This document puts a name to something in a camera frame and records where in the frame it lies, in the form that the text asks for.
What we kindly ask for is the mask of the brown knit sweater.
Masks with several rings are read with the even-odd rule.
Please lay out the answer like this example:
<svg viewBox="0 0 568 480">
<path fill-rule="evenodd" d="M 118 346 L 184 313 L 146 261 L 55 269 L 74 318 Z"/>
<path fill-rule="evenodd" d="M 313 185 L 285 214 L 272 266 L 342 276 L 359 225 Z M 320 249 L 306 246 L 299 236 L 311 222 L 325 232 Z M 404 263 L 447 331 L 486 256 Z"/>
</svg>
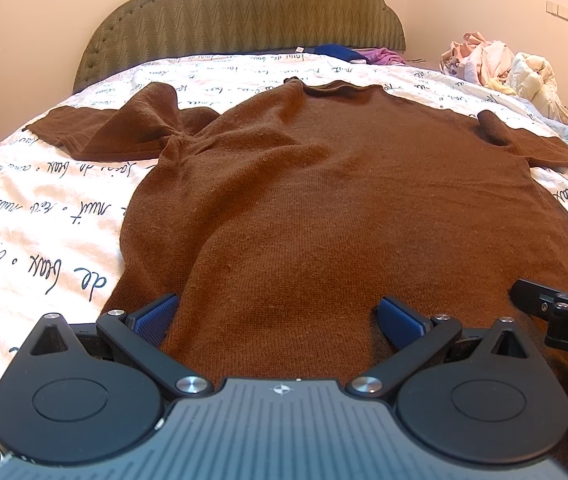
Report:
<svg viewBox="0 0 568 480">
<path fill-rule="evenodd" d="M 164 348 L 214 380 L 348 379 L 388 355 L 385 294 L 485 323 L 513 312 L 518 278 L 568 288 L 568 211 L 532 175 L 568 169 L 568 145 L 489 110 L 293 78 L 217 113 L 153 82 L 30 129 L 83 162 L 154 159 L 107 303 L 179 295 Z"/>
</svg>

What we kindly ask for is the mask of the pink clothes pile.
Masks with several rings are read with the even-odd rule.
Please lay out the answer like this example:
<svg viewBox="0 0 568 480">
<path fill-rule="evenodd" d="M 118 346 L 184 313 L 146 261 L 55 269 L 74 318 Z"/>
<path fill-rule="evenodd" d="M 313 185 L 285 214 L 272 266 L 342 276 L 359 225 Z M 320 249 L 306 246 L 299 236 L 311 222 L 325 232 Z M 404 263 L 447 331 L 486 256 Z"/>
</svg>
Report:
<svg viewBox="0 0 568 480">
<path fill-rule="evenodd" d="M 515 54 L 500 40 L 487 40 L 480 32 L 467 32 L 461 42 L 452 41 L 439 61 L 441 73 L 506 94 Z"/>
</svg>

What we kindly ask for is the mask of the white script-print bed sheet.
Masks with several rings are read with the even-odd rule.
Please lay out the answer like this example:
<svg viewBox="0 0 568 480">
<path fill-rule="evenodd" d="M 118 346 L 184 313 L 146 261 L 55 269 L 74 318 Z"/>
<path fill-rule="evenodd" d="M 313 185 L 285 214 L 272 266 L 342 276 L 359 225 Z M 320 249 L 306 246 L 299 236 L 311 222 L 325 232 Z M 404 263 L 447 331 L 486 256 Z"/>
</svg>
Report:
<svg viewBox="0 0 568 480">
<path fill-rule="evenodd" d="M 491 110 L 505 125 L 556 138 L 512 96 L 450 76 L 402 66 L 350 65 L 317 55 L 210 56 L 161 60 L 99 82 L 71 107 L 118 108 L 153 82 L 169 84 L 180 108 L 224 113 L 290 79 L 309 87 L 343 81 L 475 117 Z M 0 377 L 45 312 L 88 322 L 108 306 L 124 272 L 120 231 L 131 197 L 156 165 L 83 162 L 28 129 L 0 143 Z M 568 169 L 538 168 L 534 180 L 568 211 Z"/>
</svg>

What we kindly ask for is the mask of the light blue cloth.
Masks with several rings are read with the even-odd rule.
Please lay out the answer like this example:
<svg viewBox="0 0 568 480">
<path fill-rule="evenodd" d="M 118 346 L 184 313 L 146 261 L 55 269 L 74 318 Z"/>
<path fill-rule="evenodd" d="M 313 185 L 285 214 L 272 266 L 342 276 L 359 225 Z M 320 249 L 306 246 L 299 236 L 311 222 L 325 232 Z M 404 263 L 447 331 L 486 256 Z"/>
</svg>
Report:
<svg viewBox="0 0 568 480">
<path fill-rule="evenodd" d="M 520 98 L 519 96 L 513 96 L 513 100 L 518 102 L 518 105 L 533 119 L 537 122 L 542 122 L 551 130 L 553 130 L 567 145 L 568 145 L 568 125 L 564 124 L 560 120 L 547 118 L 543 116 L 531 102 Z"/>
</svg>

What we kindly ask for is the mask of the cream puffy jacket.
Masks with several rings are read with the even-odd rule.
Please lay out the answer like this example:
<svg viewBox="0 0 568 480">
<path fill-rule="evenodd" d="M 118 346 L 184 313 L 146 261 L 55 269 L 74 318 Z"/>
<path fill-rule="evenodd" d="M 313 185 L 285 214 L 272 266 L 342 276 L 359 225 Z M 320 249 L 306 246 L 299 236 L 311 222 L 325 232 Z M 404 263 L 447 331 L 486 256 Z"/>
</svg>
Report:
<svg viewBox="0 0 568 480">
<path fill-rule="evenodd" d="M 506 77 L 506 85 L 549 119 L 568 125 L 568 108 L 558 95 L 551 63 L 543 56 L 518 52 Z"/>
</svg>

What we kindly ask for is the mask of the purple cloth at headboard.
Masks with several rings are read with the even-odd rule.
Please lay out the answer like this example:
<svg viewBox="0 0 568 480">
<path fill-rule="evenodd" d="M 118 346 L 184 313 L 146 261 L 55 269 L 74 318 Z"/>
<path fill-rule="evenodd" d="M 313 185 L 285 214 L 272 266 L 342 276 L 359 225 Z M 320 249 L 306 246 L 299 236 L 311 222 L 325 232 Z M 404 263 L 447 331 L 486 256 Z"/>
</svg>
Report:
<svg viewBox="0 0 568 480">
<path fill-rule="evenodd" d="M 357 49 L 357 52 L 371 65 L 406 65 L 406 61 L 401 54 L 384 47 Z"/>
</svg>

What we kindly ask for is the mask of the blue cloth at headboard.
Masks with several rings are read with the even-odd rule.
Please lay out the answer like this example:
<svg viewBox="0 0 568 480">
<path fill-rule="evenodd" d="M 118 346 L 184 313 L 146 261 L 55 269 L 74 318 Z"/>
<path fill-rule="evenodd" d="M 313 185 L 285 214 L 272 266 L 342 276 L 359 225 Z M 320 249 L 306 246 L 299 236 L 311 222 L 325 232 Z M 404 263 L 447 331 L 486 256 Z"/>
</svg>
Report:
<svg viewBox="0 0 568 480">
<path fill-rule="evenodd" d="M 369 60 L 360 52 L 341 46 L 340 44 L 322 44 L 322 46 L 313 47 L 312 53 L 337 58 L 338 60 L 348 63 L 369 63 Z"/>
</svg>

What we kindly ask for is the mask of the green upholstered headboard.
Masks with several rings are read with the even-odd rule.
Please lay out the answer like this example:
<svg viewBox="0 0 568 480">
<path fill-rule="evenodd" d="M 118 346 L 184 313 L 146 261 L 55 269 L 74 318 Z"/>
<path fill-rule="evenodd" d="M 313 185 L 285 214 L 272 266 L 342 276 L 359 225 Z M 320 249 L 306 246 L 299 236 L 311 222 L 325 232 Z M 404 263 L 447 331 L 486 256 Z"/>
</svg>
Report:
<svg viewBox="0 0 568 480">
<path fill-rule="evenodd" d="M 160 58 L 321 44 L 402 51 L 406 36 L 385 0 L 129 0 L 95 29 L 72 90 Z"/>
</svg>

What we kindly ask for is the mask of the white wall light switch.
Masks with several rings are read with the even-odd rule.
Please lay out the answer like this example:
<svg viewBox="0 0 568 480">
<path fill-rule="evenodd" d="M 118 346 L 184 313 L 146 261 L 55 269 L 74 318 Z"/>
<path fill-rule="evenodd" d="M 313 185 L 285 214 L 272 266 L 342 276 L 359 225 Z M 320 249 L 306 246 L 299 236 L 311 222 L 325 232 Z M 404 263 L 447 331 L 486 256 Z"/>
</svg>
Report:
<svg viewBox="0 0 568 480">
<path fill-rule="evenodd" d="M 547 1 L 546 2 L 546 13 L 560 20 L 568 22 L 568 7 L 558 4 L 556 2 Z"/>
</svg>

